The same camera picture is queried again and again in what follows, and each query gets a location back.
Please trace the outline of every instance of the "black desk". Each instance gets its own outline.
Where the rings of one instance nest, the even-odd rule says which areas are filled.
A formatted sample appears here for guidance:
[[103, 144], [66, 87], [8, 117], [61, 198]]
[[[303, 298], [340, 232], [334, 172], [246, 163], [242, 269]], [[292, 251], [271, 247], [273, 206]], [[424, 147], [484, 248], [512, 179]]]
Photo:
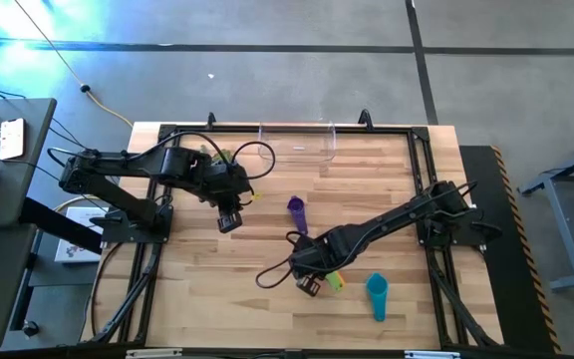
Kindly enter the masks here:
[[[24, 156], [15, 160], [37, 163], [56, 105], [54, 99], [0, 100], [0, 124], [17, 118], [25, 120]], [[11, 327], [18, 330], [23, 323], [31, 274], [25, 269], [37, 227], [101, 252], [101, 237], [97, 233], [26, 198], [34, 170], [23, 164], [0, 164], [0, 345], [22, 277], [17, 305], [21, 309], [15, 310]]]

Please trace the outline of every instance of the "black and yellow hazard tape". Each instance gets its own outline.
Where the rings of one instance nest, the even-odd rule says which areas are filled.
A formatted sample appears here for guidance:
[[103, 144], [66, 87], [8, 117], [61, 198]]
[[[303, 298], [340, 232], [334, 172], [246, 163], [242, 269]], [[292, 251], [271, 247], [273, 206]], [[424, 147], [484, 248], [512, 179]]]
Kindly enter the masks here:
[[537, 292], [537, 300], [542, 309], [542, 314], [544, 315], [544, 321], [548, 327], [548, 334], [550, 340], [553, 344], [553, 350], [556, 354], [561, 354], [562, 349], [559, 345], [559, 340], [557, 339], [557, 332], [555, 331], [555, 326], [553, 325], [553, 318], [550, 315], [550, 307], [546, 301], [546, 295], [544, 294], [544, 289], [542, 288], [542, 281], [539, 279], [539, 274], [537, 274], [537, 268], [535, 267], [535, 258], [530, 250], [530, 245], [528, 244], [528, 239], [526, 239], [526, 233], [524, 231], [524, 224], [522, 223], [522, 218], [519, 215], [519, 208], [517, 207], [517, 202], [515, 201], [515, 196], [513, 195], [513, 189], [510, 185], [510, 180], [508, 179], [508, 173], [506, 172], [506, 166], [504, 165], [504, 160], [502, 159], [502, 153], [499, 148], [491, 146], [495, 151], [495, 157], [497, 158], [497, 165], [499, 166], [499, 171], [504, 182], [504, 190], [506, 191], [506, 196], [510, 203], [511, 210], [513, 212], [513, 220], [517, 227], [517, 232], [519, 233], [519, 240], [522, 244], [522, 250], [524, 256], [526, 257], [526, 264], [530, 268], [530, 275], [533, 279], [533, 286]]

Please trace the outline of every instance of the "wooden tabletop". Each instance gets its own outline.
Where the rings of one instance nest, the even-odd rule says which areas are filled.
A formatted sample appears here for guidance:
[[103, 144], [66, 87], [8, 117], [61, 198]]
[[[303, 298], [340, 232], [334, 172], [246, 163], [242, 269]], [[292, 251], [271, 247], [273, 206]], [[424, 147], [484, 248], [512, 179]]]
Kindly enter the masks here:
[[[159, 125], [136, 123], [129, 150], [141, 152], [155, 144]], [[429, 130], [437, 178], [464, 183], [454, 127], [432, 126]], [[247, 141], [257, 140], [254, 133], [209, 136], [232, 152]], [[183, 137], [181, 143], [197, 149], [207, 145], [211, 150], [198, 137]], [[306, 202], [312, 236], [335, 225], [363, 222], [415, 195], [409, 148], [403, 136], [338, 134], [335, 157], [329, 163], [288, 156], [287, 148], [293, 144], [307, 144], [308, 149], [325, 146], [320, 136], [283, 134], [272, 139], [279, 163], [269, 176], [252, 181], [260, 198], [241, 213], [243, 225], [227, 234], [217, 229], [215, 208], [180, 189], [172, 192], [172, 234], [163, 248], [147, 346], [438, 348], [427, 260], [417, 245], [414, 226], [372, 243], [345, 267], [341, 273], [347, 286], [340, 293], [323, 283], [318, 296], [311, 298], [296, 288], [292, 277], [273, 289], [256, 286], [254, 278], [260, 270], [291, 252], [284, 236], [294, 229], [286, 208], [292, 195]], [[255, 146], [243, 150], [237, 159], [250, 176], [261, 173], [268, 164]], [[121, 186], [144, 197], [147, 180], [122, 179]], [[130, 244], [120, 248], [101, 278], [95, 303], [99, 327], [126, 295], [134, 250]], [[472, 248], [454, 247], [453, 260], [462, 301], [486, 332], [501, 342], [482, 256]], [[262, 280], [271, 283], [286, 270], [285, 265]], [[364, 284], [375, 271], [390, 283], [384, 322], [373, 319]], [[138, 302], [134, 323], [140, 307]], [[449, 305], [445, 308], [449, 333], [456, 338], [452, 311]], [[89, 323], [82, 339], [91, 336]]]

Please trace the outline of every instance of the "concrete floor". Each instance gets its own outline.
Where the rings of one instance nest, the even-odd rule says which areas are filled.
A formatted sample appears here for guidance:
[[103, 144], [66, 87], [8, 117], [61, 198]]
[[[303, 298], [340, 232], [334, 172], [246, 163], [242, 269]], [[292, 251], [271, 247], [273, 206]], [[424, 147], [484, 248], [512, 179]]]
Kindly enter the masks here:
[[[122, 43], [335, 44], [409, 46], [403, 0], [226, 0], [124, 2], [24, 1], [54, 39]], [[45, 3], [52, 6], [45, 8]], [[574, 47], [574, 1], [416, 0], [426, 46]], [[4, 21], [0, 37], [39, 38], [29, 24]], [[244, 54], [64, 52], [101, 100], [132, 121], [289, 122], [320, 118], [354, 123], [370, 109], [378, 124], [425, 124], [412, 54]], [[455, 125], [463, 145], [496, 145], [514, 185], [554, 168], [574, 151], [574, 57], [427, 56], [442, 125]], [[130, 130], [78, 90], [56, 55], [22, 46], [0, 49], [0, 90], [54, 97], [55, 117], [88, 147], [116, 151]], [[46, 146], [74, 150], [49, 136]], [[40, 165], [58, 168], [42, 157]], [[36, 174], [30, 196], [54, 205], [68, 198]], [[537, 267], [545, 284], [571, 272], [548, 201], [519, 198]], [[56, 295], [54, 290], [62, 290]], [[34, 310], [59, 298], [79, 303], [85, 290], [36, 293]], [[574, 289], [548, 293], [562, 349], [574, 354]], [[70, 324], [81, 325], [80, 315]], [[77, 340], [77, 330], [51, 329], [5, 348]]]

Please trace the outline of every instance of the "plastic cup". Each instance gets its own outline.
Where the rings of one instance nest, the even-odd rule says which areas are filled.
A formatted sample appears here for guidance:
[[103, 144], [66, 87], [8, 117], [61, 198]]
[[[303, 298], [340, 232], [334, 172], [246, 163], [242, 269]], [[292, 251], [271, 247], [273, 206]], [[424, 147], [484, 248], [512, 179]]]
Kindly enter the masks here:
[[293, 195], [287, 203], [287, 209], [291, 212], [291, 217], [296, 224], [298, 231], [307, 234], [307, 219], [305, 218], [305, 202]]
[[373, 273], [367, 279], [367, 291], [374, 307], [374, 319], [385, 321], [387, 318], [387, 292], [389, 291], [387, 278], [378, 272]]

